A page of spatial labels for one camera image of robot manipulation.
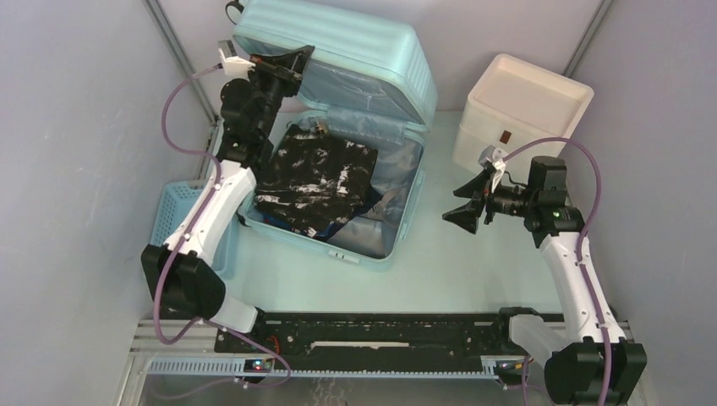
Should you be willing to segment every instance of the blue plastic basket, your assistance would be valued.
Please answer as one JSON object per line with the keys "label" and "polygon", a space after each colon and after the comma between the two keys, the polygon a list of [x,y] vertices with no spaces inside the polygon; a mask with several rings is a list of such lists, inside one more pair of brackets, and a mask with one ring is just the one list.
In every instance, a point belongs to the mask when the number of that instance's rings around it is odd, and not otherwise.
{"label": "blue plastic basket", "polygon": [[[174,182],[164,186],[150,244],[162,246],[167,237],[177,230],[199,199],[203,186],[204,182],[200,180]],[[232,217],[216,247],[211,268],[221,278],[230,278],[233,275],[233,264],[237,259],[238,228],[237,218]]]}

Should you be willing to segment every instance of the white table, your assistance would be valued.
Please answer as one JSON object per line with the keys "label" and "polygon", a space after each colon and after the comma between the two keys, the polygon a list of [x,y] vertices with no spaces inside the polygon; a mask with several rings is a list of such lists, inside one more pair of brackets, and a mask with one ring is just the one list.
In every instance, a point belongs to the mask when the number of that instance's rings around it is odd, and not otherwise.
{"label": "white table", "polygon": [[[280,114],[280,135],[296,114]],[[473,174],[451,160],[460,112],[438,112],[425,135],[423,193],[408,236],[384,272],[332,259],[239,229],[238,259],[227,288],[271,311],[495,312],[527,306],[560,312],[550,271],[523,228],[498,215],[478,235],[441,215],[466,203],[452,191]]]}

